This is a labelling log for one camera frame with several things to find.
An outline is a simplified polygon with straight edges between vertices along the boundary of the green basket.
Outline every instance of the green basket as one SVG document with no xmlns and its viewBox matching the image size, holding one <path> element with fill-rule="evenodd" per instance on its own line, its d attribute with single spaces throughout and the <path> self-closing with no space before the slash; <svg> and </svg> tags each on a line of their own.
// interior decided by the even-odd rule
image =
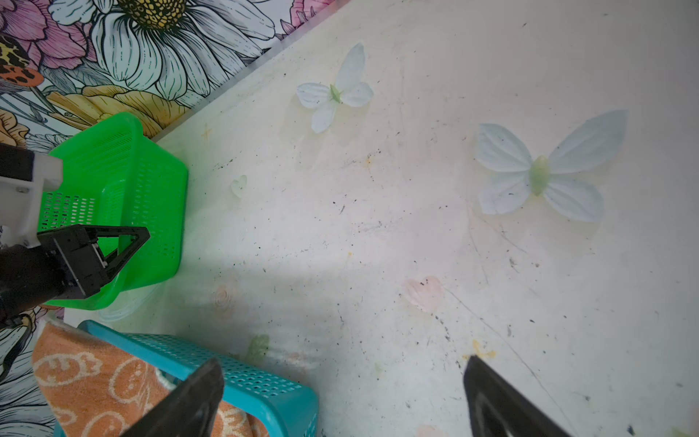
<svg viewBox="0 0 699 437">
<path fill-rule="evenodd" d="M 117 277 L 85 300 L 49 305 L 100 310 L 120 292 L 172 277 L 180 265 L 187 196 L 187 168 L 143 136 L 130 113 L 120 113 L 63 142 L 49 155 L 63 159 L 63 184 L 44 193 L 39 231 L 71 224 L 145 226 L 150 240 Z M 128 237 L 102 238 L 105 255 L 129 244 Z"/>
</svg>

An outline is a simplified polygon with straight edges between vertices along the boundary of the yellow flower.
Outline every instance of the yellow flower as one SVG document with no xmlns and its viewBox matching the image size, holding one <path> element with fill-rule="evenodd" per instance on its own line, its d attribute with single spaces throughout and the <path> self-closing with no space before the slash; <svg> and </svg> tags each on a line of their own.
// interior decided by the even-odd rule
<svg viewBox="0 0 699 437">
<path fill-rule="evenodd" d="M 117 85 L 84 87 L 82 94 L 52 92 L 48 101 L 68 111 L 67 114 L 51 114 L 56 120 L 85 130 L 114 114 L 129 112 L 143 124 L 143 135 L 152 138 L 178 119 L 187 110 L 175 101 L 162 99 L 145 91 L 129 91 Z"/>
<path fill-rule="evenodd" d="M 24 139 L 29 128 L 17 123 L 17 118 L 11 112 L 0 109 L 0 143 L 14 145 L 26 149 L 27 141 Z"/>
</svg>

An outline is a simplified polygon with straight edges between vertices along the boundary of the blue plastic basket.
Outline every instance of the blue plastic basket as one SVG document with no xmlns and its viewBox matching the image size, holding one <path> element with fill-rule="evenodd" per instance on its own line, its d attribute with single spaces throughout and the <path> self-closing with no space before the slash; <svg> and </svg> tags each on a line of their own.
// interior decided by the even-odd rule
<svg viewBox="0 0 699 437">
<path fill-rule="evenodd" d="M 226 382 L 224 401 L 260 419 L 270 437 L 315 437 L 318 398 L 308 387 L 175 336 L 121 334 L 93 320 L 78 328 L 180 380 L 218 357 Z"/>
</svg>

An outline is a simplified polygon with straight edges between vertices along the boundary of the white table surface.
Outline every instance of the white table surface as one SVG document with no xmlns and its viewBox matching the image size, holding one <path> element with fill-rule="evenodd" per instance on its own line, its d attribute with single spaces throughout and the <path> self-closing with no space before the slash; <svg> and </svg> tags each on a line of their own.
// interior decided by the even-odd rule
<svg viewBox="0 0 699 437">
<path fill-rule="evenodd" d="M 190 171 L 182 265 L 113 326 L 241 355 L 269 335 L 261 367 L 319 394 L 323 437 L 469 436 L 475 342 L 573 436 L 688 433 L 698 23 L 686 0 L 352 0 L 159 142 Z M 315 135 L 295 88 L 360 41 L 375 97 Z M 601 223 L 539 198 L 481 214 L 479 123 L 536 157 L 616 108 L 626 140 L 589 175 Z M 404 297 L 428 276 L 434 315 Z"/>
</svg>

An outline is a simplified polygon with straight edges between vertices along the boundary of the towel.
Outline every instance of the towel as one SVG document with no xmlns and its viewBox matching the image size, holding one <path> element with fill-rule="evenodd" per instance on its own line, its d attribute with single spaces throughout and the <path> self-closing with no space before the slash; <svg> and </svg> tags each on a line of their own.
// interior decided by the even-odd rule
<svg viewBox="0 0 699 437">
<path fill-rule="evenodd" d="M 116 437 L 174 388 L 154 366 L 58 320 L 46 322 L 31 362 L 67 437 Z M 223 401 L 211 435 L 269 437 L 257 418 Z"/>
</svg>

